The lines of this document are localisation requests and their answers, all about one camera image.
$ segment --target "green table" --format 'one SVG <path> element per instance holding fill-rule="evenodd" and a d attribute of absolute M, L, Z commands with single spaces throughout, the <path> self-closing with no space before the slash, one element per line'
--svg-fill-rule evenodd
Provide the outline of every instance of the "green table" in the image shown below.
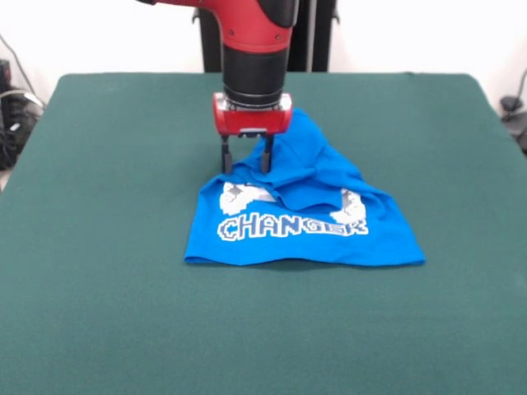
<path fill-rule="evenodd" d="M 372 270 L 183 262 L 220 81 L 60 81 L 0 196 L 0 394 L 525 395 L 527 167 L 474 79 L 288 77 L 427 255 Z"/>

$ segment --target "blue t-shirt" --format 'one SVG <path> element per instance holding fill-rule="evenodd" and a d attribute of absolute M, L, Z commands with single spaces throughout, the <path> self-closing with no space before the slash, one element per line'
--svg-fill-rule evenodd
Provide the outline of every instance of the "blue t-shirt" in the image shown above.
<path fill-rule="evenodd" d="M 187 263 L 424 263 L 395 201 L 368 185 L 306 113 L 296 109 L 288 131 L 276 136 L 268 174 L 260 172 L 263 150 L 260 141 L 232 174 L 201 189 Z"/>

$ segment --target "white printed graphic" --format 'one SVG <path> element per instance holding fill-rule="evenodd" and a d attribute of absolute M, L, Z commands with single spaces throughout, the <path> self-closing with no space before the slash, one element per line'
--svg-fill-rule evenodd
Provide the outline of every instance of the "white printed graphic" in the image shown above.
<path fill-rule="evenodd" d="M 342 190 L 343 208 L 339 211 L 334 211 L 330 215 L 338 224 L 354 224 L 358 221 L 366 220 L 366 206 L 362 203 L 361 195 Z"/>
<path fill-rule="evenodd" d="M 368 235 L 366 224 L 366 206 L 361 196 L 347 189 L 341 191 L 343 208 L 331 212 L 336 223 L 316 220 L 303 216 L 275 216 L 251 212 L 240 214 L 252 202 L 276 202 L 264 188 L 254 185 L 225 183 L 220 196 L 220 208 L 226 218 L 217 228 L 217 234 L 223 241 L 240 241 L 245 238 L 290 237 L 301 234 L 318 235 Z"/>
<path fill-rule="evenodd" d="M 240 214 L 254 201 L 275 202 L 274 197 L 264 188 L 232 183 L 223 185 L 223 193 L 220 196 L 220 208 L 223 214 L 227 216 Z"/>

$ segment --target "white wall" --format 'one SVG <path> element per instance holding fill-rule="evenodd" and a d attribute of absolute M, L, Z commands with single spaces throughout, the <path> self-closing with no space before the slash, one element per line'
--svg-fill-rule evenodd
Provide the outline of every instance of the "white wall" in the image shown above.
<path fill-rule="evenodd" d="M 497 108 L 527 67 L 525 0 L 338 2 L 332 72 L 467 72 Z M 192 12 L 134 0 L 0 0 L 0 32 L 48 99 L 69 72 L 201 72 Z"/>

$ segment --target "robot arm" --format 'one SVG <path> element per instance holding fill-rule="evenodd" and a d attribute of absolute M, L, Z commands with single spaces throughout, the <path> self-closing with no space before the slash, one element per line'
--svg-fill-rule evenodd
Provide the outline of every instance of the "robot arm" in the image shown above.
<path fill-rule="evenodd" d="M 214 95 L 213 106 L 223 140 L 223 170 L 231 167 L 229 136 L 262 135 L 268 139 L 262 162 L 266 173 L 273 135 L 285 132 L 291 120 L 291 97 L 282 91 L 299 0 L 138 1 L 201 7 L 216 16 L 222 33 L 224 94 Z"/>

